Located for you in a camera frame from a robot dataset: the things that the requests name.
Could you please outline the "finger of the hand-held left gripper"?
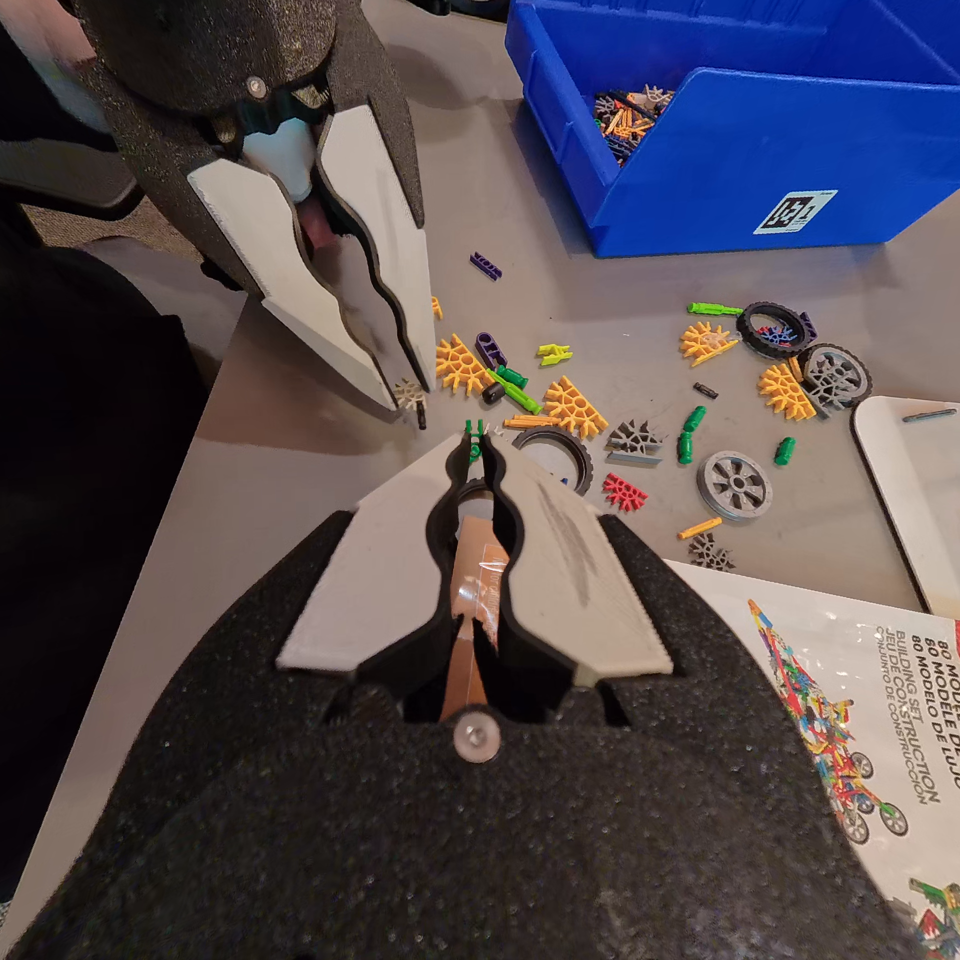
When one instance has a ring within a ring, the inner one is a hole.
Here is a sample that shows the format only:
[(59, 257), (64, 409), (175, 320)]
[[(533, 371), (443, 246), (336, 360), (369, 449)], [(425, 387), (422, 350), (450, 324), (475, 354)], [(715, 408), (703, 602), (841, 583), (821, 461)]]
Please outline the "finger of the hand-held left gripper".
[(187, 180), (256, 282), (265, 308), (342, 378), (394, 409), (377, 363), (349, 334), (339, 300), (308, 265), (280, 184), (227, 159), (199, 167)]
[(420, 384), (430, 392), (436, 334), (426, 233), (415, 223), (369, 105), (325, 118), (316, 169), (332, 206), (365, 243), (371, 282), (390, 306), (398, 340)]

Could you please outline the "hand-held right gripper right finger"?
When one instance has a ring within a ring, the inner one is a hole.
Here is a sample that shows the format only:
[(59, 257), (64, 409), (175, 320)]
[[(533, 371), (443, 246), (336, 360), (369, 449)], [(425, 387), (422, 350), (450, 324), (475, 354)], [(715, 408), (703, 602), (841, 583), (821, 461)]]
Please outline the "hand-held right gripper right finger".
[(514, 722), (628, 722), (613, 681), (673, 662), (581, 495), (509, 442), (481, 442), (493, 532), (509, 561), (495, 651), (480, 642), (489, 708)]

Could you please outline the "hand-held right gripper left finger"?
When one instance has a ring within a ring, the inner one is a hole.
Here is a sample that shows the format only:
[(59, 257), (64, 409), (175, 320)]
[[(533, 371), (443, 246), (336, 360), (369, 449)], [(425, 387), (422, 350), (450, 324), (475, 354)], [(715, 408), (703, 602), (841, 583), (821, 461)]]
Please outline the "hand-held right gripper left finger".
[(357, 504), (277, 669), (379, 685), (408, 720), (439, 719), (459, 622), (450, 590), (469, 469), (469, 437), (454, 434)]

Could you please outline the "person's left hand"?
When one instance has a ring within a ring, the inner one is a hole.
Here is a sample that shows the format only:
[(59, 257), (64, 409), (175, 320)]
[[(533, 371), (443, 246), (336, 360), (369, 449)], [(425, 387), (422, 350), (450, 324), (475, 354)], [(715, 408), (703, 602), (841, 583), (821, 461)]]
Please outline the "person's left hand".
[(331, 228), (327, 213), (318, 198), (310, 196), (295, 208), (302, 233), (313, 252), (336, 245), (338, 235)]

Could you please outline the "red fan connector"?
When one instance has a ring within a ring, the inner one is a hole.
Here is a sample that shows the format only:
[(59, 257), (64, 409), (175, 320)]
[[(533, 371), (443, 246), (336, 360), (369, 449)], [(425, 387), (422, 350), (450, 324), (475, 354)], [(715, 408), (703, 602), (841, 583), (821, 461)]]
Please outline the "red fan connector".
[(641, 510), (647, 501), (643, 490), (613, 472), (606, 474), (602, 492), (606, 502), (621, 513)]

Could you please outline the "dark grey snowflake connector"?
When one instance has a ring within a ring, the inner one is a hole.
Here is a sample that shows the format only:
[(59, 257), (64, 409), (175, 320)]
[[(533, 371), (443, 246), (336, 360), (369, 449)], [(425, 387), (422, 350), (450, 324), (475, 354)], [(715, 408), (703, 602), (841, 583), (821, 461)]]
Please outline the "dark grey snowflake connector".
[(736, 569), (731, 551), (716, 541), (713, 532), (696, 534), (689, 539), (688, 559), (691, 565), (707, 570), (729, 572)]

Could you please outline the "black rubber tyre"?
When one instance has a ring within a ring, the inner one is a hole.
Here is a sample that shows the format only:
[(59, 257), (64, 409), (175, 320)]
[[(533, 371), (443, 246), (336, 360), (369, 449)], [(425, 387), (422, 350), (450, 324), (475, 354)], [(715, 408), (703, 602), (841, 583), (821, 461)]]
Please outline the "black rubber tyre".
[(512, 442), (512, 445), (523, 450), (534, 442), (544, 441), (565, 449), (577, 466), (577, 481), (572, 490), (580, 497), (584, 497), (593, 485), (593, 459), (582, 441), (560, 426), (534, 426), (522, 431)]
[[(798, 339), (787, 347), (764, 342), (757, 333), (757, 330), (764, 326), (791, 327), (796, 330)], [(757, 354), (778, 362), (786, 361), (803, 351), (798, 345), (803, 334), (799, 314), (780, 304), (767, 301), (750, 304), (736, 319), (736, 329), (746, 346)]]

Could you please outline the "dark grey fan connector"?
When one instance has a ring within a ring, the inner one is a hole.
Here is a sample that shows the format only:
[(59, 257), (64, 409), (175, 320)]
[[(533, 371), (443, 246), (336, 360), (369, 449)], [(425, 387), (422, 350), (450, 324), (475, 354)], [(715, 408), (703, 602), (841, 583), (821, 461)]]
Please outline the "dark grey fan connector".
[(610, 431), (605, 449), (641, 457), (659, 457), (665, 439), (666, 435), (652, 429), (648, 421), (637, 426), (631, 419)]

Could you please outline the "printed instruction booklet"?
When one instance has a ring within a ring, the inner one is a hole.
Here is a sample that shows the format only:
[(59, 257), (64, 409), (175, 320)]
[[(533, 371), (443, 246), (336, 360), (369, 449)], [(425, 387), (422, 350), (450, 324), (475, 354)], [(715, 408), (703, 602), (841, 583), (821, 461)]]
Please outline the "printed instruction booklet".
[(750, 650), (923, 958), (958, 958), (958, 621), (668, 561)]

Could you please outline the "pile of mixed construction pieces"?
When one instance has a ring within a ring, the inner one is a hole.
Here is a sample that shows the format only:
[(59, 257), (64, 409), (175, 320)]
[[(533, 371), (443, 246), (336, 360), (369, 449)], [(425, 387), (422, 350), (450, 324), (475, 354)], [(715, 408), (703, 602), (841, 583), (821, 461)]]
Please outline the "pile of mixed construction pieces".
[(619, 167), (630, 160), (674, 96), (674, 90), (648, 84), (639, 91), (608, 89), (595, 94), (593, 121)]

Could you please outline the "person's dark clothing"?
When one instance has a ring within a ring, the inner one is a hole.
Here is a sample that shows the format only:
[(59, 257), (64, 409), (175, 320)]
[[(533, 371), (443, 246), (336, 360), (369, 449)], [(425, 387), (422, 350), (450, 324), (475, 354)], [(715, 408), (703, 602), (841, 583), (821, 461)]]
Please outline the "person's dark clothing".
[(207, 401), (176, 316), (2, 242), (1, 883), (12, 898)]

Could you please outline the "yellow fan connector clear piece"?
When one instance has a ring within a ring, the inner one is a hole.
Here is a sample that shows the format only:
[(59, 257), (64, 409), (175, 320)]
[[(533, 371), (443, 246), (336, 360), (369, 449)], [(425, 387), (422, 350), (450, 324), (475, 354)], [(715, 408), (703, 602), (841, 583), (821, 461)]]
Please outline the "yellow fan connector clear piece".
[(698, 367), (716, 356), (725, 354), (741, 343), (736, 331), (725, 330), (721, 323), (708, 319), (692, 323), (679, 338), (679, 351), (690, 366)]

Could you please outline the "grey wheel with tyre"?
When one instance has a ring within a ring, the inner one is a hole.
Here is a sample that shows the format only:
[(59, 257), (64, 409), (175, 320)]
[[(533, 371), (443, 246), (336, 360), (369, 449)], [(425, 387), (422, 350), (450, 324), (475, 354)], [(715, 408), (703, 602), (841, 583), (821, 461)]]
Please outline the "grey wheel with tyre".
[(832, 343), (815, 343), (798, 354), (799, 385), (820, 417), (863, 402), (873, 391), (869, 370), (856, 354)]

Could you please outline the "white tray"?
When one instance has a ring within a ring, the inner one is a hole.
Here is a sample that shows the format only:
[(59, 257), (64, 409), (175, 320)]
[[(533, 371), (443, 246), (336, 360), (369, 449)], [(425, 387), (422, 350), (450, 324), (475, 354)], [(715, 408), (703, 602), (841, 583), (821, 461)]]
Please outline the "white tray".
[(902, 417), (956, 402), (873, 395), (851, 429), (923, 606), (959, 618), (959, 414)]

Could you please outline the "blue storage bin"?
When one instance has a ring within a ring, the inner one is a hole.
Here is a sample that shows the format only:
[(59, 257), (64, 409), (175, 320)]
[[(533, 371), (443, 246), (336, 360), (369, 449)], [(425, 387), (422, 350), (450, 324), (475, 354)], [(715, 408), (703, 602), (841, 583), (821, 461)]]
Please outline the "blue storage bin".
[[(599, 258), (884, 243), (959, 186), (958, 2), (513, 2)], [(675, 96), (623, 167), (594, 96)]]

